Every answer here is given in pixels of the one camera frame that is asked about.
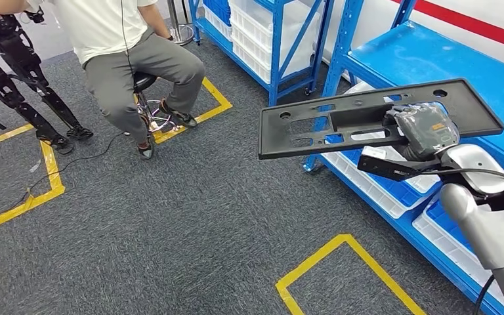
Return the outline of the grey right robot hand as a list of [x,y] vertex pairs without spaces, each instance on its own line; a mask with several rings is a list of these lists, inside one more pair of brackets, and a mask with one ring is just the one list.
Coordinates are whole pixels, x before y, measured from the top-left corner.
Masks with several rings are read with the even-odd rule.
[[393,148],[408,161],[433,160],[439,152],[459,144],[459,131],[439,102],[395,105],[385,114],[385,121],[397,124],[403,144]]

